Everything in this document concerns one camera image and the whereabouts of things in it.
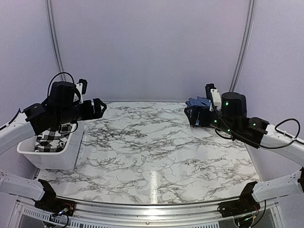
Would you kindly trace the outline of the black white checkered shirt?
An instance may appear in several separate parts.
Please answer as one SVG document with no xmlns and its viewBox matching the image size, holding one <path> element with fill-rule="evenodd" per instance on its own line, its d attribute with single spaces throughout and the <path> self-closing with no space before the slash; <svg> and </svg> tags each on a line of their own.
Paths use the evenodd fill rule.
<svg viewBox="0 0 304 228">
<path fill-rule="evenodd" d="M 49 128 L 36 138 L 34 152 L 61 152 L 64 150 L 69 136 L 75 132 L 78 124 L 64 124 L 59 129 Z"/>
</svg>

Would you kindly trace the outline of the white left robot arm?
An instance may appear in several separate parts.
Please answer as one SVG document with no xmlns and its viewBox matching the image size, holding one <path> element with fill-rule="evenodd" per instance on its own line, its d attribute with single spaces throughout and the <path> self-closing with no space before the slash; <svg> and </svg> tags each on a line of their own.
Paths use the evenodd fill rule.
<svg viewBox="0 0 304 228">
<path fill-rule="evenodd" d="M 47 98 L 19 111 L 11 121 L 0 128 L 0 152 L 4 153 L 18 143 L 37 136 L 49 128 L 63 124 L 100 119 L 107 106 L 99 98 L 82 100 L 86 87 L 81 83 L 54 82 Z M 47 190 L 48 182 L 30 180 L 4 171 L 0 172 L 0 191 L 41 200 L 49 211 L 56 211 L 60 201 Z"/>
</svg>

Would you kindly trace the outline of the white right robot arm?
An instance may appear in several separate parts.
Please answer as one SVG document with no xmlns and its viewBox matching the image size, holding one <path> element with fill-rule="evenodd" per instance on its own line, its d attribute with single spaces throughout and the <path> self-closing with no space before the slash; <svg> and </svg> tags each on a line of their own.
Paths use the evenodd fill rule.
<svg viewBox="0 0 304 228">
<path fill-rule="evenodd" d="M 299 165 L 304 164 L 304 142 L 278 129 L 266 120 L 247 116 L 246 97 L 236 92 L 220 94 L 211 89 L 206 97 L 189 98 L 184 112 L 191 126 L 212 127 L 226 133 L 227 140 L 238 140 L 256 149 L 273 151 Z M 265 182 L 248 184 L 235 208 L 245 213 L 255 202 L 304 191 L 304 170 Z"/>
</svg>

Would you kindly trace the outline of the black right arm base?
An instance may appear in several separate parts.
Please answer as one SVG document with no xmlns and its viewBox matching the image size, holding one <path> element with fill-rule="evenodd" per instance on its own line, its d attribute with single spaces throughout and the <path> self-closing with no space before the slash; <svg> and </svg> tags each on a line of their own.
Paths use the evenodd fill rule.
<svg viewBox="0 0 304 228">
<path fill-rule="evenodd" d="M 222 217 L 226 218 L 230 216 L 237 216 L 260 209 L 259 202 L 257 202 L 252 196 L 253 188 L 256 184 L 257 181 L 248 183 L 242 190 L 238 199 L 221 202 L 217 210 Z"/>
</svg>

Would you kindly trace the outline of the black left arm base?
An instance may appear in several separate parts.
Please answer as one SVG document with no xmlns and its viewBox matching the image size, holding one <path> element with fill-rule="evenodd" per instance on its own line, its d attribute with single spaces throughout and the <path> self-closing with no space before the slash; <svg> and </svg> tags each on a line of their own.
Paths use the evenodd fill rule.
<svg viewBox="0 0 304 228">
<path fill-rule="evenodd" d="M 62 211 L 62 214 L 69 217 L 73 216 L 76 206 L 74 201 L 58 198 L 54 189 L 46 180 L 38 179 L 38 182 L 42 185 L 44 192 L 40 200 L 34 200 L 36 208 L 58 215 Z"/>
</svg>

